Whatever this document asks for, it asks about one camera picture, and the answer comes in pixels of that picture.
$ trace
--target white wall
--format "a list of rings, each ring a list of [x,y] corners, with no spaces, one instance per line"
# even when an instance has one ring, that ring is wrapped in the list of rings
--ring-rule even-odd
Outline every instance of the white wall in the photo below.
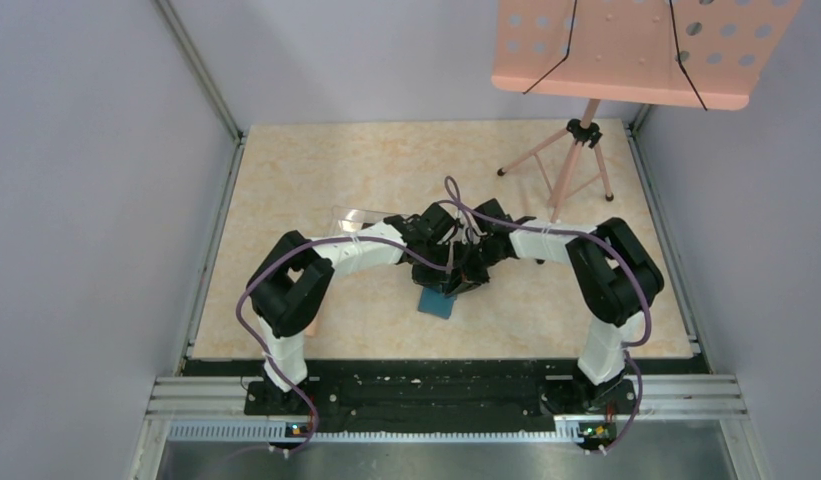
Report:
[[[749,107],[658,107],[642,142],[709,358],[736,372],[774,478],[821,478],[821,0]]]
[[[570,118],[585,100],[492,86],[496,0],[177,0],[240,125]],[[637,106],[607,102],[602,117]]]
[[[0,479],[124,478],[231,155],[149,1],[0,1]]]

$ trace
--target music stand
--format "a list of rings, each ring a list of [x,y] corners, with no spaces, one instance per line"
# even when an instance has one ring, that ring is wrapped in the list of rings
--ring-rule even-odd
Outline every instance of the music stand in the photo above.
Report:
[[[498,175],[534,157],[549,188],[551,221],[566,198],[599,177],[605,198],[613,200],[598,143],[601,133],[592,122],[599,101],[739,110],[748,104],[802,1],[672,0],[670,6],[670,0],[579,0],[573,18],[575,0],[499,0],[492,83],[502,90],[530,88],[531,93],[590,101],[581,119],[571,120]],[[574,140],[552,187],[537,154],[567,133]],[[584,145],[594,150],[599,174],[569,192]]]

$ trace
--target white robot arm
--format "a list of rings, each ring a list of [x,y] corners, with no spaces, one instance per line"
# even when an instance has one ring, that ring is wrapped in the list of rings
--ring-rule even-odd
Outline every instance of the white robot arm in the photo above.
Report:
[[[484,203],[476,211],[511,221],[495,200]],[[356,234],[347,234],[344,236],[351,241],[312,247],[265,278],[252,292],[251,301],[280,371],[296,384],[307,377],[303,330],[315,317],[334,278],[378,265],[408,262],[413,265],[415,283],[436,288],[445,295],[457,295],[489,282],[487,269],[499,261],[535,259],[569,265],[574,270],[584,300],[593,313],[578,370],[589,381],[585,385],[588,397],[598,397],[612,389],[621,381],[624,371],[623,345],[632,340],[642,326],[640,303],[630,280],[619,267],[608,264],[605,254],[595,244],[576,235],[550,235],[548,231],[585,232],[611,243],[635,273],[650,304],[663,288],[663,277],[627,224],[617,218],[597,226],[551,224],[531,218],[516,221],[530,229],[525,230],[475,220],[481,236],[474,242],[443,242],[448,232],[459,225],[440,205],[432,204],[422,215],[389,217],[358,232],[360,236],[389,240],[391,245],[360,241]],[[297,231],[284,235],[251,281],[282,255],[306,242]],[[445,264],[449,255],[464,261],[454,265],[451,271],[441,272],[415,262],[404,249],[437,264]],[[289,278],[290,268],[302,271],[298,280]],[[268,361],[265,371],[280,390],[290,390]]]

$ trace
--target metal sheet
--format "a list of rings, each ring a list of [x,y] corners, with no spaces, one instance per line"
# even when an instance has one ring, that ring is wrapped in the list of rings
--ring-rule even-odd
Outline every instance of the metal sheet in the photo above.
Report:
[[[321,444],[284,460],[249,444],[170,442],[160,480],[224,479],[734,479],[718,422],[635,425],[607,457],[573,445]]]

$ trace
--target marble floor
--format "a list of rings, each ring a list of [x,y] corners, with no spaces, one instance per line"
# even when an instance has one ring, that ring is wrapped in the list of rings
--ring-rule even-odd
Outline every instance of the marble floor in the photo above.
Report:
[[[620,120],[599,120],[615,201],[600,181],[569,198],[560,220],[624,218],[667,278],[652,314],[651,341],[637,357],[692,355],[669,284],[654,225]],[[193,358],[257,358],[257,343],[234,318],[245,283],[289,230],[318,237],[333,231],[337,207],[421,213],[446,197],[454,176],[464,201],[497,198],[513,218],[547,219],[548,191],[537,165],[507,176],[496,170],[565,125],[563,120],[366,123],[252,127],[193,349]],[[552,181],[569,147],[541,153]],[[597,173],[585,150],[573,186]],[[416,311],[421,287],[407,265],[385,266],[333,282],[305,344],[308,358],[430,359],[576,357],[591,314],[570,267],[505,261],[491,283],[461,295],[450,319]],[[246,318],[256,318],[246,304]]]

